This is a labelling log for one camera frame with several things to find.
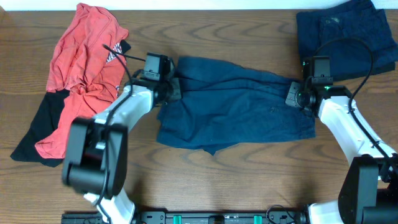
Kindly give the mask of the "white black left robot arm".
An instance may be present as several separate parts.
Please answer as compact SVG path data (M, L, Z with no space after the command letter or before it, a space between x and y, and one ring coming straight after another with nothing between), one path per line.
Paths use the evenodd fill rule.
M72 122L62 180L98 211L64 214L62 223L135 222L136 206L124 189L128 134L155 105L181 97L178 78L162 82L135 78L102 113Z

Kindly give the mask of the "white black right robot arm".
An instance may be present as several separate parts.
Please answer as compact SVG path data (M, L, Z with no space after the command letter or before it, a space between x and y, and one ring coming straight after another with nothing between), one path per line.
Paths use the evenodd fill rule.
M313 203L302 223L397 223L397 152L359 112L345 86L293 82L286 104L318 118L347 158L349 170L336 200Z

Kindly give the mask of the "navy blue shorts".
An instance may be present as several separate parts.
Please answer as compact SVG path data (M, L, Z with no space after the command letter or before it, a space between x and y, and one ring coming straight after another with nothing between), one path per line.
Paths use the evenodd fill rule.
M235 144L315 137L315 120L286 105L292 80L209 58L180 57L182 98L163 105L157 142L210 154Z

